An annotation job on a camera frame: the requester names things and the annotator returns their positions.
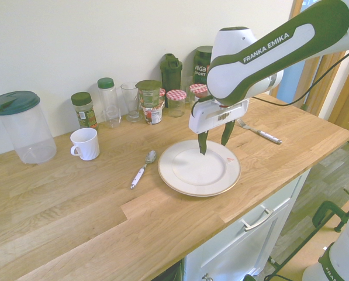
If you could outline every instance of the drinking glass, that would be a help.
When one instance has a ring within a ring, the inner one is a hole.
[[[126,120],[130,122],[137,122],[142,119],[142,115],[139,113],[140,98],[138,88],[135,87],[136,84],[136,82],[126,82],[121,85],[122,95],[129,110]]]

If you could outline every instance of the spice jar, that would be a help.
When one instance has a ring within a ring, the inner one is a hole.
[[[171,90],[167,92],[169,116],[181,117],[184,114],[186,92],[182,90]]]
[[[204,98],[208,95],[207,85],[193,84],[190,86],[190,106],[193,107],[194,103],[200,98]]]
[[[78,92],[71,96],[71,102],[77,113],[78,122],[81,128],[99,129],[94,112],[94,105],[91,95],[88,92]]]

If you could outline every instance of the red checkered jar lid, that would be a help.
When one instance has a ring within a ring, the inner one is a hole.
[[[190,86],[190,91],[192,91],[194,94],[200,94],[202,92],[206,92],[207,90],[207,85],[204,84],[192,84]]]
[[[184,100],[186,96],[186,92],[182,90],[170,90],[167,92],[167,98],[172,101]]]
[[[160,96],[161,97],[165,96],[165,89],[164,88],[160,89]]]

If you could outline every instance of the black cable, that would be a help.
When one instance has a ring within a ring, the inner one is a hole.
[[[266,277],[264,278],[264,281],[267,281],[270,277],[280,277],[280,278],[282,278],[282,279],[284,279],[284,280],[287,280],[287,281],[293,281],[293,280],[291,280],[291,279],[288,279],[288,278],[283,277],[283,276],[278,275],[278,274],[276,274],[276,275],[272,275],[272,274],[266,275]]]
[[[324,74],[322,74],[322,76],[321,76],[320,78],[318,78],[317,81],[314,82],[314,83],[312,84],[312,86],[310,86],[309,89],[308,89],[300,98],[298,98],[296,101],[290,102],[289,104],[276,104],[275,102],[266,101],[266,100],[263,100],[262,98],[257,98],[257,97],[252,97],[252,98],[255,98],[255,99],[259,100],[259,101],[267,102],[267,103],[269,103],[269,104],[274,104],[274,105],[277,105],[277,106],[279,106],[279,107],[288,107],[289,105],[292,105],[292,104],[294,104],[294,103],[300,101],[303,97],[305,97],[305,96],[312,90],[312,88],[313,88],[318,82],[320,82],[322,78],[325,77],[326,74],[328,74],[333,68],[335,68],[335,66],[337,66],[339,63],[341,63],[343,60],[345,60],[345,59],[348,58],[348,57],[349,57],[349,53],[346,54],[346,55],[345,55],[343,58],[341,58],[339,61],[337,61],[336,63],[334,63],[328,70],[326,70],[326,72],[325,72]]]

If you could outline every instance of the jar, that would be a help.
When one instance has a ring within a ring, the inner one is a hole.
[[[194,84],[207,84],[207,74],[212,55],[212,46],[196,48],[193,57],[193,82]]]
[[[88,92],[78,92],[71,96],[71,102],[77,113],[78,122],[81,128],[99,129],[94,112],[94,105],[91,95]]]
[[[23,163],[41,164],[56,154],[56,145],[39,106],[40,98],[30,91],[0,95],[2,121]]]
[[[160,97],[162,83],[156,80],[143,80],[136,84],[140,102],[144,107],[156,107]]]
[[[165,93],[166,93],[166,90],[164,88],[161,88],[160,89],[160,97],[159,97],[160,101],[164,101],[165,102]]]
[[[118,127],[121,123],[121,112],[113,79],[109,77],[99,79],[98,88],[106,125],[110,128]]]
[[[141,107],[144,113],[144,119],[150,125],[155,125],[163,119],[163,107],[165,101],[160,101],[156,107]]]
[[[198,101],[200,98],[204,98],[208,95],[207,85],[203,84],[193,84],[190,86],[190,106]]]
[[[182,90],[171,90],[167,92],[169,116],[181,117],[184,112],[186,92]]]

